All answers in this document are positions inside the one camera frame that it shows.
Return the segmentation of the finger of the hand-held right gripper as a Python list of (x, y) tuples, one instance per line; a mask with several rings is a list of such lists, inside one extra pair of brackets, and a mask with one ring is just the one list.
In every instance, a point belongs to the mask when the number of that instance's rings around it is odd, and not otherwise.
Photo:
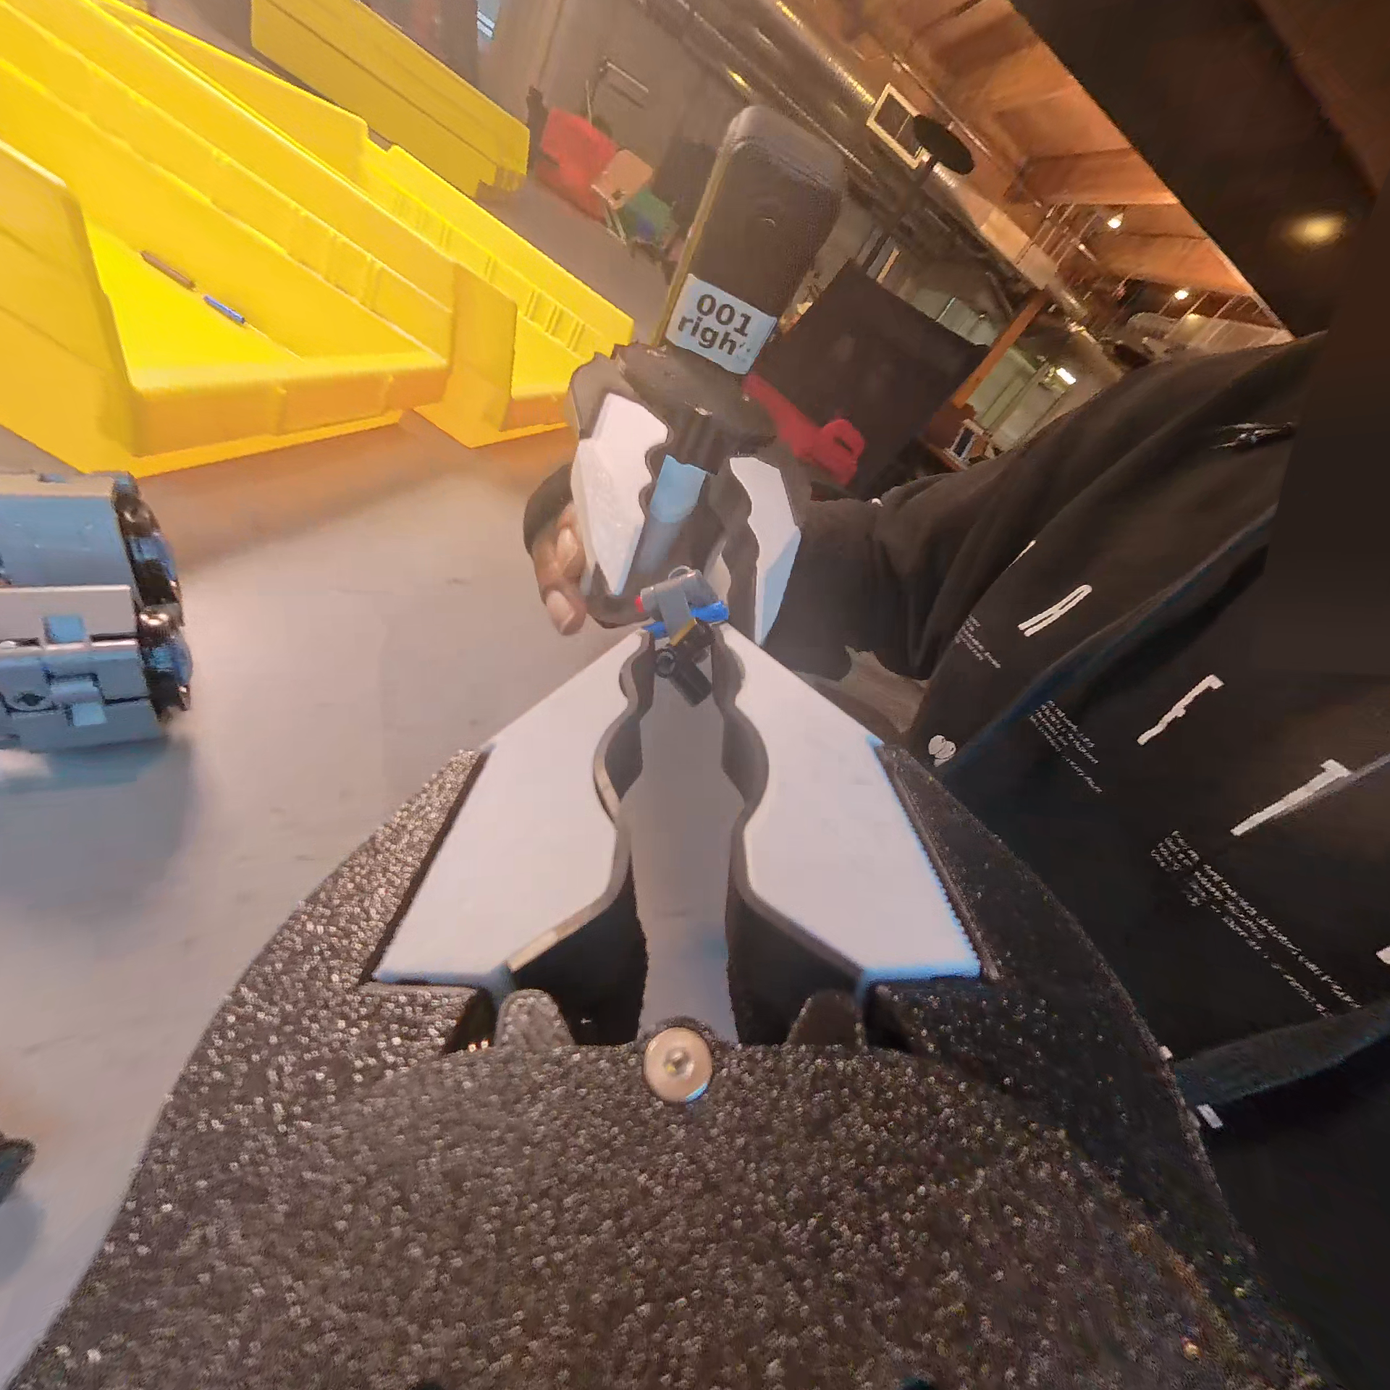
[(803, 542), (806, 489), (760, 457), (735, 457), (729, 474), (725, 600), (737, 631), (765, 648)]
[(591, 588), (603, 583), (611, 598), (631, 585), (638, 543), (648, 527), (648, 505), (662, 464), (669, 429), (651, 409), (628, 396), (609, 393), (596, 421), (580, 441), (571, 466), (571, 494), (585, 548)]

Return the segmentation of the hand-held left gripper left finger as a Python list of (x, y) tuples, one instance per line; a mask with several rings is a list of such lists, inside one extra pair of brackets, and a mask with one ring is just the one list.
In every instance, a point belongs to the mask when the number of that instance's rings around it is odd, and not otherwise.
[(616, 904), (641, 773), (644, 638), (626, 636), (480, 752), (373, 980), (510, 992)]

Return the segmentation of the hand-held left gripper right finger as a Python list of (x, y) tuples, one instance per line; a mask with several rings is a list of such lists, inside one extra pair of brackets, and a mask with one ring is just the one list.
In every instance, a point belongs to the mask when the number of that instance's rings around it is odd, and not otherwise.
[(739, 631), (714, 652), (742, 798), (730, 964), (747, 983), (977, 980), (982, 962), (866, 727)]

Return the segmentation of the grey angular connector piece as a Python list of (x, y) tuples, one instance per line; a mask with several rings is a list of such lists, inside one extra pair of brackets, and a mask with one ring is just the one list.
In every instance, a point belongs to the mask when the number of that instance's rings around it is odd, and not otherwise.
[(649, 626), (671, 639), (694, 621), (725, 621), (727, 606), (715, 586), (696, 568), (677, 568), (669, 578), (639, 591), (638, 609)]

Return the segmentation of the black connector with blue pins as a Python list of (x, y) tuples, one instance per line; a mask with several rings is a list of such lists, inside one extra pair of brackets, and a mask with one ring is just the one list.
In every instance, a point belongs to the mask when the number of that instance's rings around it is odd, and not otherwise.
[(646, 624), (654, 641), (654, 671), (669, 682), (689, 707), (702, 705), (712, 696), (712, 681), (702, 661), (714, 649), (715, 629), (729, 623), (727, 603), (717, 600), (691, 611), (689, 623), (674, 636), (662, 619)]

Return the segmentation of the person's right forearm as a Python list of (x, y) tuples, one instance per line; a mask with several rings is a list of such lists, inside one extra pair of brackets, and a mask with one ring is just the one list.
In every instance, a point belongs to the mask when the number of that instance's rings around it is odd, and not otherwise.
[(1108, 466), (1066, 424), (879, 500), (816, 500), (765, 651), (841, 677), (851, 652), (926, 679), (972, 606)]

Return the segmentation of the grey desk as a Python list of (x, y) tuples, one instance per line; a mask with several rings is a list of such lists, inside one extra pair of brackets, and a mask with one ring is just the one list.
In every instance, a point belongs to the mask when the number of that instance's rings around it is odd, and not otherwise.
[(100, 1252), (191, 1051), (356, 846), (614, 644), (560, 638), (522, 547), (563, 432), (426, 422), (143, 485), (178, 557), (192, 709), (164, 742), (4, 755), (4, 1382)]

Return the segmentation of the person's right hand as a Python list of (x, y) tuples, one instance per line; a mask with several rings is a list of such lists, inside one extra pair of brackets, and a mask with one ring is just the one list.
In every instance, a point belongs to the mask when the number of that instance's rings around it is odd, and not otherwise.
[(586, 553), (573, 509), (537, 535), (532, 557), (552, 626), (566, 638), (576, 636), (586, 624), (588, 605), (583, 588)]

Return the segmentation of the red chair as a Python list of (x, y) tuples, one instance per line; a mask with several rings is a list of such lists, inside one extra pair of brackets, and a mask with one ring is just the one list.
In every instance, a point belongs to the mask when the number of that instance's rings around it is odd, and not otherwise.
[(843, 490), (856, 482), (864, 436), (853, 422), (838, 418), (816, 424), (791, 408), (783, 413), (777, 429), (780, 441), (800, 464), (806, 464)]

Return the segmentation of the small beige chair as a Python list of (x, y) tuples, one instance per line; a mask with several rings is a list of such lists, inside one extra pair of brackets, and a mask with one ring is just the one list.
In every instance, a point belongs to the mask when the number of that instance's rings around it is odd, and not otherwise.
[(628, 240), (628, 234), (621, 222), (621, 211), (649, 186), (651, 179), (652, 168), (649, 164), (634, 151), (618, 149), (591, 184), (591, 192), (601, 204), (608, 231), (623, 242)]

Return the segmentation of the large yellow storage bin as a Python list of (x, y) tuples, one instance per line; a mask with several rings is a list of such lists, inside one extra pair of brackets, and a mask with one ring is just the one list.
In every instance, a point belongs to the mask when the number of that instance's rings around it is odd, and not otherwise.
[[(136, 153), (131, 92), (14, 10), (4, 34), (4, 424), (87, 470), (227, 457), (442, 396), (447, 363)], [(143, 262), (191, 274), (184, 290)], [(204, 295), (237, 308), (237, 327)]]

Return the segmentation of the grey twin engine toy assembly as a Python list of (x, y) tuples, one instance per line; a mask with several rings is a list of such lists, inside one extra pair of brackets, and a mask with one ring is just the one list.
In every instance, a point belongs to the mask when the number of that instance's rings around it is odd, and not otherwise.
[(4, 475), (4, 748), (161, 742), (192, 682), (179, 570), (138, 480)]

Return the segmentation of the wooden post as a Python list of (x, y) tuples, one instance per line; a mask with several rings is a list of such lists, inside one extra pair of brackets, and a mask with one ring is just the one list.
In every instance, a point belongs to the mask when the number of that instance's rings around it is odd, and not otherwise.
[(1000, 447), (1028, 432), (1055, 398), (1055, 363), (1038, 345), (1038, 323), (1053, 305), (1053, 295), (1033, 290), (950, 393), (949, 409)]

